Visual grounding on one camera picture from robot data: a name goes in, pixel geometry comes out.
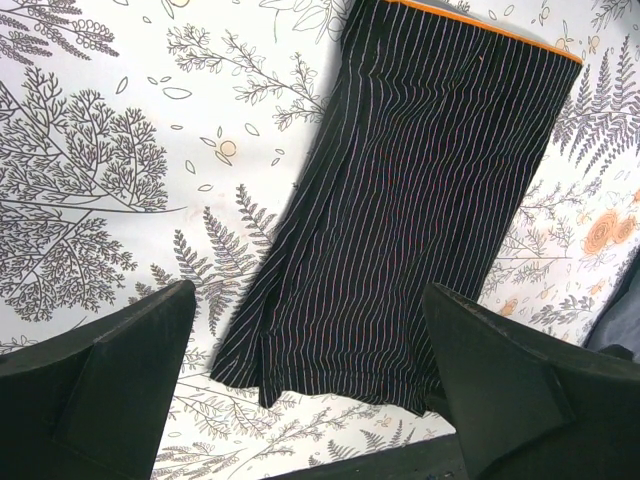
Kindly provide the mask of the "black pinstriped underwear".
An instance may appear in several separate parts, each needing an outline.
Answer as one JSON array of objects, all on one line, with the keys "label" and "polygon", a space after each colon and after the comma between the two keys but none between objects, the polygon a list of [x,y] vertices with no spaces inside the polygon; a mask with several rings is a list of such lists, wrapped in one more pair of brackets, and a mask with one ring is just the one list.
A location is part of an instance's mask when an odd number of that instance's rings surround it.
[{"label": "black pinstriped underwear", "polygon": [[413,414],[441,392],[421,310],[477,299],[580,74],[563,50],[416,1],[358,1],[314,147],[211,377]]}]

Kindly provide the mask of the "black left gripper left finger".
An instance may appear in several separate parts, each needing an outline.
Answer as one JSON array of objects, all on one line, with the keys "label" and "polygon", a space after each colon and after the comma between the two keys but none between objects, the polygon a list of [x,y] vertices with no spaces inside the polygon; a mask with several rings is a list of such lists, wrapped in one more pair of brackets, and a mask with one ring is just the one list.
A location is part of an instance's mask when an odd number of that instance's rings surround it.
[{"label": "black left gripper left finger", "polygon": [[150,478],[195,309],[179,281],[2,355],[2,478]]}]

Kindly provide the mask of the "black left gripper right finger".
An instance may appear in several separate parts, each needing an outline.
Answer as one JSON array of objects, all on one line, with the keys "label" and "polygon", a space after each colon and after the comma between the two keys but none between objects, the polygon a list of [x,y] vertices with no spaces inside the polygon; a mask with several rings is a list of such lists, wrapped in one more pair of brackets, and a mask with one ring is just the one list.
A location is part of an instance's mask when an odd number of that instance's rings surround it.
[{"label": "black left gripper right finger", "polygon": [[491,312],[438,284],[423,309],[471,479],[636,479],[639,366]]}]

